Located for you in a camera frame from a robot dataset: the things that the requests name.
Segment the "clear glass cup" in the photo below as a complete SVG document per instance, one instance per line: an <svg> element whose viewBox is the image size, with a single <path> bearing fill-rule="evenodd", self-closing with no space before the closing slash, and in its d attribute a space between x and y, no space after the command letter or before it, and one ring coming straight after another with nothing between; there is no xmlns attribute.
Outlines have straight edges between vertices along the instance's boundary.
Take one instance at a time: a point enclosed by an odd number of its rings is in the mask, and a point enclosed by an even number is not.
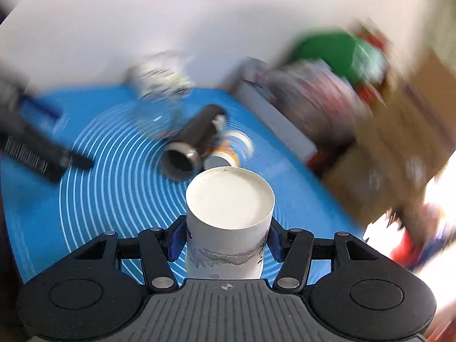
<svg viewBox="0 0 456 342"><path fill-rule="evenodd" d="M132 110L133 125L147 138L170 138L182 127L181 99L177 96L147 95Z"/></svg>

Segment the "white paper cup with print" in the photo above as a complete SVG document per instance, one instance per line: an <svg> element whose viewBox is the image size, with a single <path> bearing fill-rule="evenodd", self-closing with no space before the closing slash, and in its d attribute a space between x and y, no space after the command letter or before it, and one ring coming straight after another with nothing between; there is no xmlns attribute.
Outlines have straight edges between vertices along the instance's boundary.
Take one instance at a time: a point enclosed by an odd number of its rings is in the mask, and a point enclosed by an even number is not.
<svg viewBox="0 0 456 342"><path fill-rule="evenodd" d="M189 278L259 279L274 212L272 187L243 168L203 171L186 190Z"/></svg>

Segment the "white tissue pack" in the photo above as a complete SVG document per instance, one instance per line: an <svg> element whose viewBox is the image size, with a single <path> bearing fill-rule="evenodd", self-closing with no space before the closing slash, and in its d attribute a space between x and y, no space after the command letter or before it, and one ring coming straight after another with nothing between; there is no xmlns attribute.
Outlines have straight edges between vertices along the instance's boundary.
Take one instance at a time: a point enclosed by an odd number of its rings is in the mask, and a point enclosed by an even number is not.
<svg viewBox="0 0 456 342"><path fill-rule="evenodd" d="M167 50L136 59L125 72L125 84L136 96L161 100L185 97L194 87L187 69L192 57Z"/></svg>

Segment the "white flat box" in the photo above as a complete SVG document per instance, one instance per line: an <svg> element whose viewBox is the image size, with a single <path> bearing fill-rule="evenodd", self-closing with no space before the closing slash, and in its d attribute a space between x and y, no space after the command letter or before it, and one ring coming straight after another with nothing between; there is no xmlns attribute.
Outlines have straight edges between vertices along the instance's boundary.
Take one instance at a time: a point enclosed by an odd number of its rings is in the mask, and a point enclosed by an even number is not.
<svg viewBox="0 0 456 342"><path fill-rule="evenodd" d="M233 96L295 154L301 163L306 164L316 154L314 143L271 105L251 83L239 81Z"/></svg>

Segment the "green plastic bag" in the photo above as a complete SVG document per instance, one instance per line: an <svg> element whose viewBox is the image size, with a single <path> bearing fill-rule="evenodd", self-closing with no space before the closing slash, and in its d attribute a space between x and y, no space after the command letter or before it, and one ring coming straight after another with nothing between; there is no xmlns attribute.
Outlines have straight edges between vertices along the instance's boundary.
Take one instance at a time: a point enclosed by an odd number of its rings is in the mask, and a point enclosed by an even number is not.
<svg viewBox="0 0 456 342"><path fill-rule="evenodd" d="M305 36L291 51L290 62L323 60L352 85L362 82L381 84L388 69L384 53L365 39L344 30Z"/></svg>

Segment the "black cylindrical thermos cup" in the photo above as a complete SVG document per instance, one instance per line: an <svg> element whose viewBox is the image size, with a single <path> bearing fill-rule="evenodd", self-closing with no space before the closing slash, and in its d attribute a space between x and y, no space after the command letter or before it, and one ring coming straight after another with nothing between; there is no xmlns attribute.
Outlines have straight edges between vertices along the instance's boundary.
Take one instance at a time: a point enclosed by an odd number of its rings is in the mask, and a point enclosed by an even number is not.
<svg viewBox="0 0 456 342"><path fill-rule="evenodd" d="M228 115L211 103L191 118L165 145L160 158L161 172L174 182L185 182L203 168L203 159L214 140L227 126Z"/></svg>

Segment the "lower cardboard box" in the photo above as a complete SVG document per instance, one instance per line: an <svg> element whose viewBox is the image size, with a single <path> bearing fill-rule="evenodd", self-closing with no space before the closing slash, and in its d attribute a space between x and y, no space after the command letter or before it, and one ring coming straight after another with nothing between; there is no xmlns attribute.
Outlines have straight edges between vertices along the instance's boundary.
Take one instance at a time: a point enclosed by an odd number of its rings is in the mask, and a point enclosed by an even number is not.
<svg viewBox="0 0 456 342"><path fill-rule="evenodd" d="M322 175L321 183L358 224L366 227L391 208L414 208L424 190L407 193L390 179L372 156L358 145L350 147Z"/></svg>

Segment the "translucent bag with red contents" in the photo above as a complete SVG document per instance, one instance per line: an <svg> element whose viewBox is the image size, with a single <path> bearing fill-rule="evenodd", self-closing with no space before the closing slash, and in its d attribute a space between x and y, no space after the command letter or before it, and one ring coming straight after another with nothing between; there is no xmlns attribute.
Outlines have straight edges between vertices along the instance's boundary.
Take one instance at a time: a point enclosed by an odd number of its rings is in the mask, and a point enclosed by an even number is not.
<svg viewBox="0 0 456 342"><path fill-rule="evenodd" d="M271 103L312 143L345 144L372 111L323 60L299 60L267 73Z"/></svg>

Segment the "large upper cardboard box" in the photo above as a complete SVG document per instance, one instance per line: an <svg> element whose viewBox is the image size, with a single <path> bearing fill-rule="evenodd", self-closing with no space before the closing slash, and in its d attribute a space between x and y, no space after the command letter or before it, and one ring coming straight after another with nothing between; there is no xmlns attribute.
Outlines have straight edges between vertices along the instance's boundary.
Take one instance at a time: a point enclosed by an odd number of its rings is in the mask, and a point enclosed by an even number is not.
<svg viewBox="0 0 456 342"><path fill-rule="evenodd" d="M424 189L455 152L454 71L429 52L356 138L399 193Z"/></svg>

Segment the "orange white paper cup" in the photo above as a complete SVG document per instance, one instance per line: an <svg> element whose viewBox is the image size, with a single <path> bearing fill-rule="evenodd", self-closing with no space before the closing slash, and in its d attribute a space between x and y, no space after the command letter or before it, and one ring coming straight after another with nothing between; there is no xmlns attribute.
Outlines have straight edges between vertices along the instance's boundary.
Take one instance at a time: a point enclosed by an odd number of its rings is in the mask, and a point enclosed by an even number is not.
<svg viewBox="0 0 456 342"><path fill-rule="evenodd" d="M243 167L251 158L254 145L251 139L240 131L227 131L214 144L203 161L203 169L219 167Z"/></svg>

